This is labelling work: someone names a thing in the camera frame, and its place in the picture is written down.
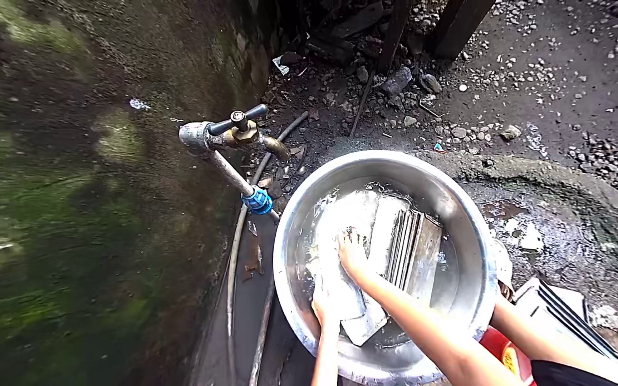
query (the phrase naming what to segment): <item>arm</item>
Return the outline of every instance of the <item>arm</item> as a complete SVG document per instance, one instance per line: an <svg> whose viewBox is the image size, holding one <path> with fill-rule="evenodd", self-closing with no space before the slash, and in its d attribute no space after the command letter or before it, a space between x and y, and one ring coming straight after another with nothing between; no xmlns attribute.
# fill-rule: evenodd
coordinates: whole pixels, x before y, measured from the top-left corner
<svg viewBox="0 0 618 386"><path fill-rule="evenodd" d="M542 328L535 320L519 314L504 298L495 305L490 324L531 360L561 363L618 383L618 364L581 342Z"/></svg>
<svg viewBox="0 0 618 386"><path fill-rule="evenodd" d="M454 385L520 385L500 361L473 338L460 335L429 307L417 303L367 268L364 248L347 235L338 237L340 260L349 276L390 314L407 336Z"/></svg>
<svg viewBox="0 0 618 386"><path fill-rule="evenodd" d="M322 281L316 282L312 308L321 324L319 351L314 364L312 386L335 385L338 382L338 334L340 320L328 294L322 289Z"/></svg>

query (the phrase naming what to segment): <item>tap handle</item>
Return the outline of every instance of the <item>tap handle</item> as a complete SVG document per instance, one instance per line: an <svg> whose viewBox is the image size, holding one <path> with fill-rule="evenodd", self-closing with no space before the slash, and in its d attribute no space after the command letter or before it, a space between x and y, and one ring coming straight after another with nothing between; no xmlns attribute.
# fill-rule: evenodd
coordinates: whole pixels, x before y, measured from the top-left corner
<svg viewBox="0 0 618 386"><path fill-rule="evenodd" d="M213 136L221 135L233 126L244 132L247 131L247 128L249 127L247 125L248 120L262 117L268 112L269 108L263 103L251 108L246 113L243 113L242 111L234 111L230 115L232 119L226 119L225 121L219 123L209 124L207 126L207 130L209 131L209 134Z"/></svg>

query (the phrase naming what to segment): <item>red container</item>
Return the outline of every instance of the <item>red container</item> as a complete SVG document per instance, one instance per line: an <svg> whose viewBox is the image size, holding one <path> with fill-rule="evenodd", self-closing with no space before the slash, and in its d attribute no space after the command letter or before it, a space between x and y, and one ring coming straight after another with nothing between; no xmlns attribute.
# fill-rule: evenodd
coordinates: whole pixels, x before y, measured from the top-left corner
<svg viewBox="0 0 618 386"><path fill-rule="evenodd" d="M501 332L488 326L480 343L507 368L519 375L524 385L536 386L531 373L531 360Z"/></svg>

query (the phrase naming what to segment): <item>hand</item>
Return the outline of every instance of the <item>hand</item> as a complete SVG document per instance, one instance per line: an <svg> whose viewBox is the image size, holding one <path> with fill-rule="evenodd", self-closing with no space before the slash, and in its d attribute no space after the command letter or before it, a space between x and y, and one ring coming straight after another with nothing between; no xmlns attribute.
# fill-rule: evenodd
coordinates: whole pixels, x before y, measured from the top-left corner
<svg viewBox="0 0 618 386"><path fill-rule="evenodd" d="M338 235L338 256L348 275L356 281L356 277L368 273L368 261L362 240L355 232L343 232Z"/></svg>
<svg viewBox="0 0 618 386"><path fill-rule="evenodd" d="M323 287L321 275L317 275L315 279L314 299L311 302L311 308L314 310L322 329L339 325L337 308L330 298L327 288Z"/></svg>

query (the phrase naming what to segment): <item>blue pipe fitting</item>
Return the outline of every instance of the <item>blue pipe fitting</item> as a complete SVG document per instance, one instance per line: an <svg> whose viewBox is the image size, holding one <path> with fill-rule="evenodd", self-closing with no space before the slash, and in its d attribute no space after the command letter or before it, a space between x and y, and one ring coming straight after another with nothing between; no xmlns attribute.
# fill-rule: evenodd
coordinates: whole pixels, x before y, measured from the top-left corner
<svg viewBox="0 0 618 386"><path fill-rule="evenodd" d="M273 208L273 200L269 193L254 185L254 194L251 196L242 196L242 201L254 214L266 214Z"/></svg>

